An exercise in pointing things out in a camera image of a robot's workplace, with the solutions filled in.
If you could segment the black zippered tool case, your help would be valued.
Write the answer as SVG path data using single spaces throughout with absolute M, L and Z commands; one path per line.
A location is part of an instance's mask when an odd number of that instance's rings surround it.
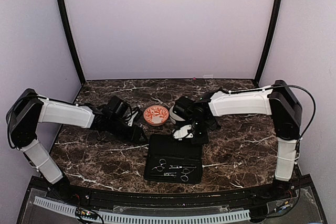
M 201 145 L 176 141 L 169 135 L 153 134 L 149 138 L 143 177 L 145 180 L 153 182 L 199 184 L 203 174 L 202 153 L 203 147 Z M 167 161 L 166 169 L 162 172 L 151 170 L 158 166 L 159 160 L 162 158 Z M 180 165 L 182 168 L 169 169 L 170 165 Z M 188 175 L 189 181 L 187 182 L 180 180 L 180 171 L 184 168 L 192 170 Z M 165 172 L 177 172 L 177 176 L 163 176 Z

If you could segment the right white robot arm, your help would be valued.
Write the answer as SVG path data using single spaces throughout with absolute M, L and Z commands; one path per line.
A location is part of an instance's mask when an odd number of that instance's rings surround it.
M 219 89 L 193 101 L 183 98 L 172 113 L 183 126 L 173 132 L 177 140 L 210 143 L 207 168 L 237 182 L 271 177 L 273 200 L 288 191 L 301 140 L 302 106 L 291 86 L 278 80 L 271 86 L 247 90 Z

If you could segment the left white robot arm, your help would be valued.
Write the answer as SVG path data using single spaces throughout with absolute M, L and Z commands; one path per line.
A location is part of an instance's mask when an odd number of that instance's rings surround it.
M 21 151 L 42 177 L 53 185 L 54 193 L 63 201 L 74 197 L 74 189 L 57 163 L 51 158 L 39 134 L 46 129 L 70 125 L 98 132 L 108 132 L 127 142 L 147 141 L 144 129 L 136 125 L 140 108 L 131 108 L 124 100 L 113 96 L 108 103 L 95 106 L 51 99 L 28 88 L 6 114 L 7 139 L 12 149 Z

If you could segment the silver thinning scissors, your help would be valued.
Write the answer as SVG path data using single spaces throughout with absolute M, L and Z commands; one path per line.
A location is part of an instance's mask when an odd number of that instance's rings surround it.
M 189 174 L 192 172 L 191 169 L 184 168 L 180 171 L 180 180 L 183 182 L 189 181 Z M 163 176 L 170 176 L 170 177 L 176 177 L 177 172 L 165 172 L 163 173 Z

